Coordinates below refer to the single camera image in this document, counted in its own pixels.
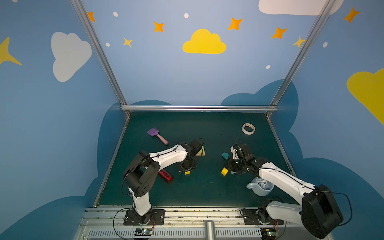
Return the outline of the lime green rectangular block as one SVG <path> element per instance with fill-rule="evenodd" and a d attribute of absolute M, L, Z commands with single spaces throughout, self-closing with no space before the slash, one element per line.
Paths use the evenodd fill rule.
<path fill-rule="evenodd" d="M 202 149 L 197 153 L 197 156 L 204 156 L 205 155 L 205 148 L 202 146 Z"/>

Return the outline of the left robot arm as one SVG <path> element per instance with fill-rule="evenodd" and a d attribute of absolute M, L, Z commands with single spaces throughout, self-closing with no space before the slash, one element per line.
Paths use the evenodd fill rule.
<path fill-rule="evenodd" d="M 123 175 L 123 183 L 133 198 L 133 207 L 139 224 L 146 224 L 152 213 L 149 191 L 158 173 L 173 164 L 179 164 L 179 172 L 188 173 L 197 167 L 195 156 L 203 150 L 203 145 L 194 140 L 187 144 L 179 142 L 174 147 L 157 152 L 139 152 Z"/>

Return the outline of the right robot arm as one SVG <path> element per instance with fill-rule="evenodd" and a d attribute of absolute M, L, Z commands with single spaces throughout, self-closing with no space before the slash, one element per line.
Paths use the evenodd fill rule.
<path fill-rule="evenodd" d="M 271 224 L 274 220 L 291 222 L 303 226 L 318 239 L 325 238 L 336 227 L 343 225 L 344 217 L 335 193 L 325 185 L 315 186 L 302 181 L 263 158 L 245 163 L 229 157 L 224 167 L 235 173 L 252 173 L 296 201 L 296 204 L 264 201 L 256 211 L 257 220 L 262 225 Z"/>

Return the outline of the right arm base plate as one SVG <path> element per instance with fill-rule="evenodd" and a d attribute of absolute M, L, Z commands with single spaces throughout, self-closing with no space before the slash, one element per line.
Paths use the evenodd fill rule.
<path fill-rule="evenodd" d="M 284 225 L 283 220 L 275 220 L 263 209 L 241 209 L 245 225 Z"/>

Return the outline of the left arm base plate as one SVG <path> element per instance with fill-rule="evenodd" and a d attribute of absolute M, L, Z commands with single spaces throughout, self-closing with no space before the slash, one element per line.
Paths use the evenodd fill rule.
<path fill-rule="evenodd" d="M 124 226 L 163 226 L 165 210 L 150 210 L 144 216 L 140 216 L 134 209 L 126 212 Z"/>

